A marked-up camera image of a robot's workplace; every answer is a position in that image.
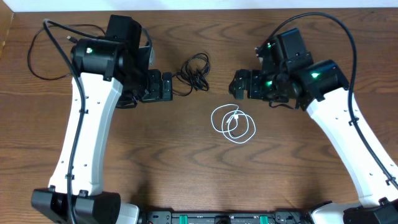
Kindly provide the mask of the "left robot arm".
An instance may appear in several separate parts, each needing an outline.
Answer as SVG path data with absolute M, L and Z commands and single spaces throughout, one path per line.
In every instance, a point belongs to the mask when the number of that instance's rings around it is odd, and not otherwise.
M 103 36 L 85 33 L 65 61 L 72 73 L 72 105 L 57 166 L 31 204 L 54 223 L 145 223 L 137 205 L 103 189 L 103 162 L 115 109 L 172 99 L 172 74 L 150 69 L 154 50 L 140 45 L 147 31 L 112 15 Z

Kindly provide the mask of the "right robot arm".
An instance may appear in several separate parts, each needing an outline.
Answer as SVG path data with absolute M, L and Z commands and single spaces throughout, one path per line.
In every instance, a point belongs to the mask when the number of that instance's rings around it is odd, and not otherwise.
M 298 29 L 266 41 L 257 50 L 260 70 L 238 70 L 229 85 L 244 97 L 270 106 L 295 100 L 321 127 L 343 161 L 358 193 L 358 204 L 324 203 L 307 213 L 311 223 L 397 223 L 397 189 L 380 166 L 397 176 L 397 165 L 373 133 L 333 60 L 315 63 Z

